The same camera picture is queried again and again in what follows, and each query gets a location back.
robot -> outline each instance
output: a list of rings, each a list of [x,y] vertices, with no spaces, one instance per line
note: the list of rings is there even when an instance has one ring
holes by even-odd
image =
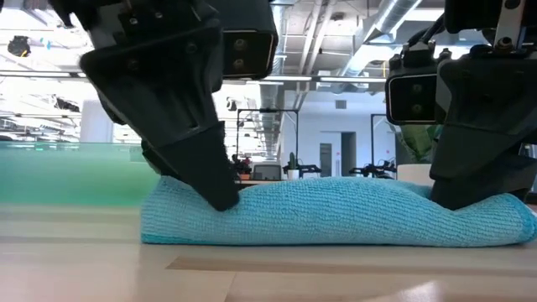
[[[110,118],[142,138],[152,167],[189,184],[218,211],[234,207],[238,188],[211,93],[222,79],[270,74],[278,35],[269,1],[50,3],[66,27],[73,13],[91,36],[95,50],[82,56],[81,68]],[[537,140],[537,60],[524,45],[535,34],[535,4],[448,0],[445,15],[390,60],[390,121],[445,125],[430,175],[432,200],[448,209],[501,193],[523,199],[537,174],[537,162],[518,153],[521,143]],[[496,37],[463,59],[450,60],[446,49],[435,60],[431,38],[444,29]],[[206,169],[211,173],[199,173]]]

white wall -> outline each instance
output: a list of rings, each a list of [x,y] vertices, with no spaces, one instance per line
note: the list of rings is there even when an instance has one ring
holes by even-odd
[[[300,114],[299,159],[304,164],[320,166],[321,132],[355,132],[357,167],[371,163],[371,120],[369,114],[342,116],[329,114]],[[385,123],[375,129],[375,159],[395,156],[394,135]],[[290,121],[284,121],[281,138],[281,163],[286,165],[289,153],[295,151],[295,129]]]

ceiling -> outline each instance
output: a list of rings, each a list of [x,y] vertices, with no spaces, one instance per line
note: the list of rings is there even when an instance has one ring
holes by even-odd
[[[390,35],[368,41],[362,47],[362,44],[357,42],[357,34],[368,20],[376,18],[380,0],[340,0],[334,1],[331,8],[329,7],[332,2],[329,0],[284,2],[291,5],[279,7],[281,15],[274,14],[275,23],[280,29],[281,43],[277,58],[283,61],[282,68],[275,71],[279,75],[340,76],[356,54],[353,62],[362,64],[363,68],[354,76],[386,76],[387,66],[378,62],[372,64],[372,61],[387,60],[413,33],[430,26],[442,13],[443,8],[443,1],[423,0],[415,10],[405,16],[403,24]],[[316,3],[320,4],[319,18],[312,22]],[[60,19],[44,0],[5,0],[4,9],[0,13],[0,70],[78,71],[80,56],[92,50],[92,45],[75,18],[74,24],[74,29],[64,29]],[[309,50],[304,52],[308,44],[308,33],[312,34],[313,39],[310,41]],[[7,45],[14,35],[30,37],[29,57],[21,58],[8,53]],[[438,41],[441,45],[458,45],[456,49],[462,54],[471,44],[482,43],[483,39],[480,34],[467,31],[455,38],[450,35],[439,36]],[[61,114],[65,113],[65,110],[60,110],[55,105],[57,97],[78,105],[85,99],[96,99],[95,90],[83,81],[12,77],[0,78],[0,81],[0,111],[4,115],[8,112],[26,114],[34,111],[39,111],[39,114]],[[299,87],[298,91],[304,96],[301,113],[357,114],[383,110],[383,85],[363,85],[350,91],[348,86],[340,87],[339,92],[343,93],[338,92],[339,94],[334,94],[332,88],[333,85],[316,84],[310,85],[309,89],[305,86]],[[237,107],[242,109],[291,108],[295,102],[289,99],[294,100],[296,92],[297,86],[290,83],[263,86],[224,85],[221,91],[215,93],[214,100],[219,118],[226,121],[227,147],[236,148],[237,145],[237,114],[229,111],[229,101],[235,101]],[[346,100],[347,109],[335,109],[335,100]],[[72,121],[69,121],[72,125],[62,124],[62,127],[72,127],[70,139],[76,140],[79,127],[77,123],[80,123],[77,121],[80,118],[73,112],[68,113],[73,117]],[[281,115],[254,113],[241,118],[244,126],[239,130],[240,152],[275,156],[278,150]],[[25,122],[30,123],[29,120],[19,120],[18,124],[24,125]],[[135,133],[127,127],[117,127],[116,141],[134,143],[137,140]]]

ceiling duct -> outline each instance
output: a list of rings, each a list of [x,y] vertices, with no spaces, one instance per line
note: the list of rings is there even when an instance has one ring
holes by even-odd
[[[274,24],[276,25],[276,30],[278,31],[278,47],[276,48],[276,55],[274,56],[272,75],[281,75],[284,68],[284,38],[283,33],[285,29],[285,10],[287,6],[284,5],[273,5],[272,14],[274,16]],[[261,85],[261,108],[282,108],[278,106],[278,85]],[[265,148],[268,156],[275,156],[278,152],[278,131],[279,125],[275,122],[280,119],[279,114],[259,114],[261,126],[263,128],[263,136],[265,142]]]
[[[368,52],[368,50],[364,50],[363,44],[386,34],[394,34],[404,22],[406,15],[420,3],[421,0],[383,0],[375,15],[363,21],[360,20],[354,39],[356,53],[347,62],[345,68],[341,69],[339,76],[357,77],[369,61],[389,59],[368,56],[368,54],[364,53],[364,51]],[[349,85],[334,84],[332,85],[332,91],[342,93]]]

microfiber towel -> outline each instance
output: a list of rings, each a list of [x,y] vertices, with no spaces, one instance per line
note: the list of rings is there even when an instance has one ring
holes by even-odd
[[[492,247],[535,239],[537,217],[510,194],[450,211],[430,187],[341,177],[282,181],[240,192],[218,212],[191,187],[162,177],[142,207],[142,241],[236,246],[367,244]]]

